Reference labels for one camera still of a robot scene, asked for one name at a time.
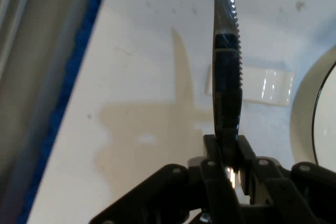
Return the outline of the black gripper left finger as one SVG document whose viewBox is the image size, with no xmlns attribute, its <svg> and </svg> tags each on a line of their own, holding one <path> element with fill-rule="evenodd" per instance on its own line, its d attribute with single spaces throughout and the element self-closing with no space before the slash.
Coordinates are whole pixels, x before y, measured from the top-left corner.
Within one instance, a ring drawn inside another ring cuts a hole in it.
<svg viewBox="0 0 336 224">
<path fill-rule="evenodd" d="M 90 223 L 183 223 L 201 209 L 210 223 L 241 223 L 241 208 L 224 166 L 236 139 L 205 135 L 207 156 L 195 165 L 169 164 L 90 220 Z"/>
</svg>

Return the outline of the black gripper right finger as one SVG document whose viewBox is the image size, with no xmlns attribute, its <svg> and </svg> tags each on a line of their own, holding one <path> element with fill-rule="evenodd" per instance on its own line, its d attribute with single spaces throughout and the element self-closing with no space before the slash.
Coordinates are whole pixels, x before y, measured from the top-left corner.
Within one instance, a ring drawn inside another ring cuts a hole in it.
<svg viewBox="0 0 336 224">
<path fill-rule="evenodd" d="M 237 141 L 245 223 L 335 223 L 335 173 L 309 162 L 290 170 L 257 157 L 244 136 Z"/>
</svg>

